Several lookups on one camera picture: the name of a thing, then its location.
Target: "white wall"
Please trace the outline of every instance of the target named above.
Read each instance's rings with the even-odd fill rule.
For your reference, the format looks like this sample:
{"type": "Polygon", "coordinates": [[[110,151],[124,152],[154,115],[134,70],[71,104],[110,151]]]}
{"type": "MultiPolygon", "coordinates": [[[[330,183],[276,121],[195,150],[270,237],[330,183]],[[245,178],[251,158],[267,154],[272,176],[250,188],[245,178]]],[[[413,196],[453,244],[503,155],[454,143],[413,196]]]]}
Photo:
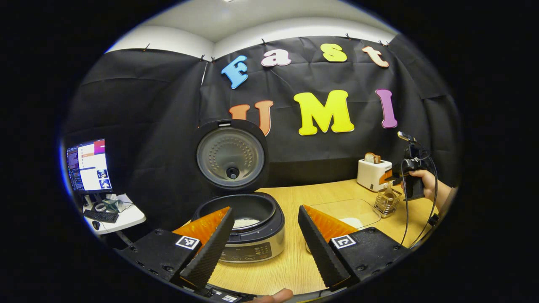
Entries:
{"type": "Polygon", "coordinates": [[[215,58],[257,45],[264,41],[308,36],[341,36],[369,41],[391,41],[395,35],[366,24],[334,18],[294,18],[280,20],[240,31],[217,42],[213,49],[215,58]]]}
{"type": "Polygon", "coordinates": [[[391,41],[395,36],[376,27],[334,18],[294,18],[280,20],[237,32],[213,43],[201,36],[166,26],[138,26],[119,39],[107,52],[121,49],[167,50],[188,54],[204,59],[216,59],[249,46],[273,40],[308,37],[342,36],[382,42],[391,41]]]}
{"type": "Polygon", "coordinates": [[[211,60],[214,43],[190,32],[165,26],[138,26],[121,37],[107,52],[123,49],[173,51],[211,60]]]}

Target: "rice cooker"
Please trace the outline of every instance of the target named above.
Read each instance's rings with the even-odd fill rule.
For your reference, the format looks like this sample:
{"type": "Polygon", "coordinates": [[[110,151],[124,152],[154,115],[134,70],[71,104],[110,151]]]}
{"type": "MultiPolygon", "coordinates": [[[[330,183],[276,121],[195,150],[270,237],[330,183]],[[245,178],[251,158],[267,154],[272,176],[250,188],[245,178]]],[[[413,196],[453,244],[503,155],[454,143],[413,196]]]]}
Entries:
{"type": "Polygon", "coordinates": [[[266,138],[246,120],[221,120],[195,132],[195,171],[218,194],[200,205],[192,220],[230,206],[234,227],[220,261],[269,260],[285,247],[285,216],[277,201],[255,192],[268,174],[266,138]]]}

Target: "finger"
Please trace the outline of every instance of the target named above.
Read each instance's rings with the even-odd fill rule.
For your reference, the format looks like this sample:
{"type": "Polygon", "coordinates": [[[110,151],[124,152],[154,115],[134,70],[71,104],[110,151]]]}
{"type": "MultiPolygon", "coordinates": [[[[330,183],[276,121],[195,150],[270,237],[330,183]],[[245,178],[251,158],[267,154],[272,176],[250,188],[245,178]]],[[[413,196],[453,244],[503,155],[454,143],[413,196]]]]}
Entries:
{"type": "Polygon", "coordinates": [[[423,176],[425,176],[425,173],[427,171],[424,170],[424,169],[419,169],[419,170],[410,170],[409,171],[409,174],[413,177],[420,177],[420,178],[423,178],[423,176]]]}
{"type": "Polygon", "coordinates": [[[272,297],[275,299],[275,303],[283,303],[286,300],[290,300],[294,296],[294,293],[287,289],[283,288],[280,292],[274,294],[272,297]]]}
{"type": "Polygon", "coordinates": [[[264,297],[255,298],[248,303],[277,303],[277,301],[270,295],[265,295],[264,297]]]}

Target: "metal wire basket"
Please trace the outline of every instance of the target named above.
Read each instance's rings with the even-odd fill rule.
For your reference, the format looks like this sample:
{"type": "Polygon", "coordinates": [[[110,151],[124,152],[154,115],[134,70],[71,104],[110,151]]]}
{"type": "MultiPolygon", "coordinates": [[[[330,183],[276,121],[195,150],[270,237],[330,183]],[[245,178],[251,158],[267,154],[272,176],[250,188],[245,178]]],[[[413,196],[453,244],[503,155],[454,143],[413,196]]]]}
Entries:
{"type": "Polygon", "coordinates": [[[381,213],[382,218],[387,218],[393,215],[395,210],[397,210],[400,197],[402,196],[402,193],[392,188],[391,191],[393,192],[394,197],[391,197],[385,193],[386,190],[387,188],[383,188],[378,191],[378,196],[376,197],[376,201],[374,203],[374,208],[381,213]]]}

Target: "rice cooker control panel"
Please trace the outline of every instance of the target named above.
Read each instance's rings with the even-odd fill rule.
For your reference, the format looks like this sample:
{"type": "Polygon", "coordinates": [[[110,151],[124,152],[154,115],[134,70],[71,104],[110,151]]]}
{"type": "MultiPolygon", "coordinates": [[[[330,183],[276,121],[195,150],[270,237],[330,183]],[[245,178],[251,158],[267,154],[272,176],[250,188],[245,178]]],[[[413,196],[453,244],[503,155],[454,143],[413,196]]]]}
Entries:
{"type": "Polygon", "coordinates": [[[259,261],[271,257],[269,242],[251,246],[227,246],[221,253],[220,260],[226,262],[259,261]]]}

